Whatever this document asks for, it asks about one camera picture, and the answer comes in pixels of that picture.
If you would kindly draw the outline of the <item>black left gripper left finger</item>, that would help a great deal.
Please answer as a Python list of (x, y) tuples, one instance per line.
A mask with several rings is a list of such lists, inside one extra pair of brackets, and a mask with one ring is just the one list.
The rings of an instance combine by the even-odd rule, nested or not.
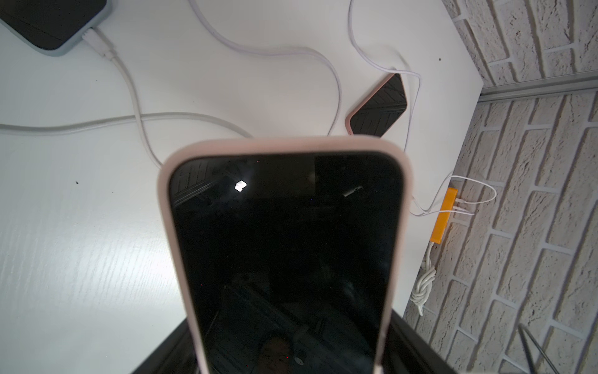
[(199, 372), (188, 322), (184, 319), (173, 332), (132, 372), (194, 374)]

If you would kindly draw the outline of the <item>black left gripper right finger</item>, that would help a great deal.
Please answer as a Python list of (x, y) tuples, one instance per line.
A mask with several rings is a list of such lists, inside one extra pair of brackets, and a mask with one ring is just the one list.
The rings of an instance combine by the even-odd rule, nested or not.
[(392, 312), (382, 356), (385, 374), (455, 374), (401, 316)]

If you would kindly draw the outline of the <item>phone with light pink case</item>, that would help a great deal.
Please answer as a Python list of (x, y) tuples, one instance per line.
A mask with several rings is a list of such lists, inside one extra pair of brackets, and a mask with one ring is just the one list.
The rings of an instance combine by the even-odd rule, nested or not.
[(412, 173), (375, 137), (195, 143), (158, 179), (199, 373), (380, 373)]

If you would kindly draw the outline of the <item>phone with grey-blue case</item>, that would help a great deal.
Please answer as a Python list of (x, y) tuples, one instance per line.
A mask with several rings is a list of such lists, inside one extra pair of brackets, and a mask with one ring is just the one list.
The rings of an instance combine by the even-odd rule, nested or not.
[(35, 51), (57, 57), (112, 10), (111, 0), (1, 0), (1, 25)]

